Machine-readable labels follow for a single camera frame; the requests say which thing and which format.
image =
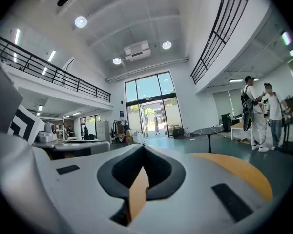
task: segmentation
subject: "white t-shirt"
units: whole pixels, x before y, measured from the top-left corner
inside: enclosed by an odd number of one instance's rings
[[[269,104],[269,119],[281,120],[282,113],[281,113],[280,103],[283,101],[283,99],[279,95],[276,95],[276,96],[267,95],[267,99]]]
[[[246,85],[244,87],[244,90],[243,90],[247,95],[248,97],[252,100],[252,101],[255,101],[255,99],[258,97],[255,89],[253,86],[249,86],[249,85]],[[257,104],[256,106],[253,106],[253,113],[254,114],[261,114],[262,113],[262,109],[261,107],[259,106],[259,104]]]

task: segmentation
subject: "white pants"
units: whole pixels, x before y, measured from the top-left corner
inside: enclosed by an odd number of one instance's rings
[[[260,146],[264,146],[264,142],[266,140],[266,128],[267,123],[265,121],[264,114],[254,114],[254,118],[251,123],[252,146],[256,145],[255,140],[260,144]]]

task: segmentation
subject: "black round table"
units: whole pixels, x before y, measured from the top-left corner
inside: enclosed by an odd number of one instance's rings
[[[222,126],[220,127],[207,127],[207,128],[202,128],[202,129],[198,129],[195,130],[193,132],[194,135],[207,135],[209,138],[209,154],[211,154],[211,147],[210,147],[210,136],[220,133],[224,130],[224,128]]]

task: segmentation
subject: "white shoe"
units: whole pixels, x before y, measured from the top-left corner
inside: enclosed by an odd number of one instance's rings
[[[267,147],[263,146],[263,147],[260,147],[260,148],[258,149],[258,151],[259,151],[259,152],[267,152],[267,151],[269,151],[269,149],[268,149]]]

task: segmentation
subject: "round ceiling light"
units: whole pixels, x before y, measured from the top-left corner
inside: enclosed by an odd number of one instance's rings
[[[87,19],[85,17],[77,17],[75,19],[75,25],[78,27],[78,28],[84,28],[86,25],[87,25]]]
[[[171,42],[170,41],[166,41],[163,43],[163,49],[170,49],[171,48]]]
[[[114,59],[113,59],[113,63],[114,63],[115,65],[119,65],[119,64],[122,63],[122,60],[121,60],[120,58],[114,58]]]

